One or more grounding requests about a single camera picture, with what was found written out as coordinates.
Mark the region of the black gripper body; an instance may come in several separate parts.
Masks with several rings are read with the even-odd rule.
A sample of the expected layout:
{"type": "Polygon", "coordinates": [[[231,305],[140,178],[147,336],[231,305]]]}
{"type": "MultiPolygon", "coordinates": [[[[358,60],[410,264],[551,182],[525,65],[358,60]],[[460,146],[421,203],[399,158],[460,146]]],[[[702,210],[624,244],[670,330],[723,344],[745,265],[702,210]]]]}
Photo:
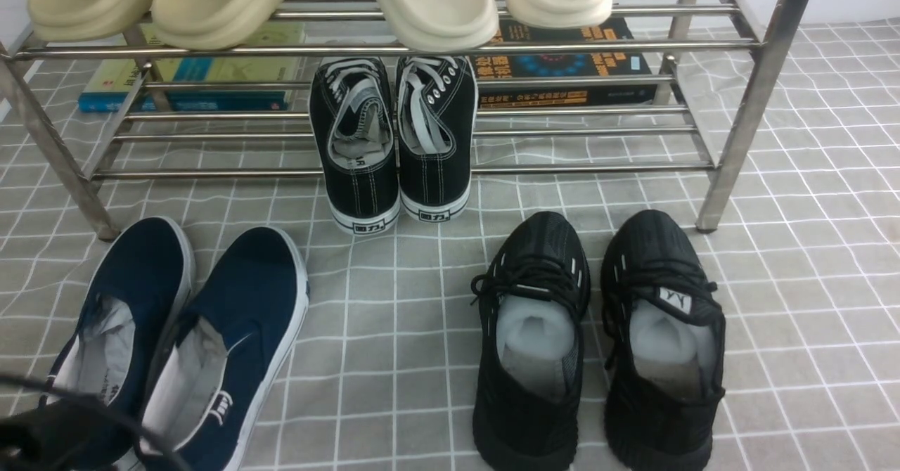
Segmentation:
{"type": "Polygon", "coordinates": [[[4,470],[113,470],[141,433],[101,403],[50,403],[1,423],[4,470]]]}

